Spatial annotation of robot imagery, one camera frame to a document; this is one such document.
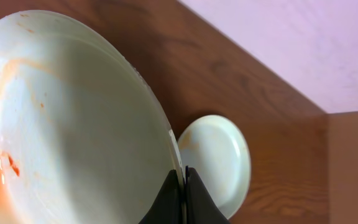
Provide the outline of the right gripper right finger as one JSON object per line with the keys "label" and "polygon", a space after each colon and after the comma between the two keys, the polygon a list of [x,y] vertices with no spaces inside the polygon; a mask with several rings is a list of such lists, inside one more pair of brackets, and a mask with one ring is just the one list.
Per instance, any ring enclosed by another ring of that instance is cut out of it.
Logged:
{"label": "right gripper right finger", "polygon": [[186,223],[230,224],[213,202],[196,169],[186,166]]}

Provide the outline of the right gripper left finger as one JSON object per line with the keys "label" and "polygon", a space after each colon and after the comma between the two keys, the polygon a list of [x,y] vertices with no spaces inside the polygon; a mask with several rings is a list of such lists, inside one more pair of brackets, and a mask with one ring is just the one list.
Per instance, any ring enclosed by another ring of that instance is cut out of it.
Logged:
{"label": "right gripper left finger", "polygon": [[181,224],[181,193],[176,170],[171,170],[150,210],[139,224]]}

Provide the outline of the light green plate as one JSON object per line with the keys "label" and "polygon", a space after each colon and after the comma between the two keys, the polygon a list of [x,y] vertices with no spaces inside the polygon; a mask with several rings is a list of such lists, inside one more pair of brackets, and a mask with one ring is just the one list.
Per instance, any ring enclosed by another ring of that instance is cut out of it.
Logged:
{"label": "light green plate", "polygon": [[241,130],[223,116],[203,116],[184,130],[178,148],[182,166],[197,171],[219,211],[231,218],[251,180],[250,152]]}
{"label": "light green plate", "polygon": [[83,23],[0,19],[0,223],[139,223],[180,167],[160,103]]}

